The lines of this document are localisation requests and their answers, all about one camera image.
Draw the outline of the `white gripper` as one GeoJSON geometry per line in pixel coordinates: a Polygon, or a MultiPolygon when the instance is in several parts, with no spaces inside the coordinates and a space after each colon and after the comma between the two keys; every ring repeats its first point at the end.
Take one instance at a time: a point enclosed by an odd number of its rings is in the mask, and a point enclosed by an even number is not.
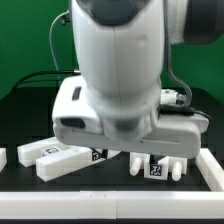
{"type": "Polygon", "coordinates": [[[161,88],[132,90],[120,101],[93,92],[81,77],[63,81],[53,107],[55,137],[66,145],[194,158],[209,120],[198,114],[163,114],[161,88]]]}

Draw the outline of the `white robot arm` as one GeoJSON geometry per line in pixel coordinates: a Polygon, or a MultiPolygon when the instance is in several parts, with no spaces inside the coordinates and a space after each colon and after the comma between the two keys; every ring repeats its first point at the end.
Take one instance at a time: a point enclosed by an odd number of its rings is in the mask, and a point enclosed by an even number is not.
{"type": "Polygon", "coordinates": [[[224,34],[224,0],[70,0],[80,73],[65,79],[52,113],[67,145],[194,158],[207,118],[161,104],[172,44],[224,34]]]}

